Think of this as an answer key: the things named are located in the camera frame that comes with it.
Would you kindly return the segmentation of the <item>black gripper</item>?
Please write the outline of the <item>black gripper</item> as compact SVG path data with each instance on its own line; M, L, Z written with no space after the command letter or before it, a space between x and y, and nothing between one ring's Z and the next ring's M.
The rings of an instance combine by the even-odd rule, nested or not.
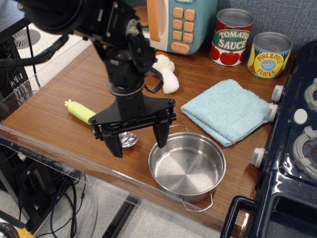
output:
M118 134L151 126L158 147L163 148L167 143L169 126L176 120L175 100L144 95L144 82L134 88L115 87L112 83L108 83L108 87L115 96L114 102L89 119L95 137L101 138L103 134L112 155L122 158L122 144Z

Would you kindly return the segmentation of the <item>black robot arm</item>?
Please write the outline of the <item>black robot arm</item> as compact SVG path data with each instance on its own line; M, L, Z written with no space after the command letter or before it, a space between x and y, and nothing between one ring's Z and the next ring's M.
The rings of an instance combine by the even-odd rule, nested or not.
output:
M157 145L166 145L169 126L176 119L175 101L143 94L145 77L157 61L156 51L144 37L132 7L121 0L20 0L18 7L40 30L59 35L51 47L19 60L19 65L48 61L70 34L93 42L106 66L115 101L88 123L115 157L123 156L119 136L126 131L152 126Z

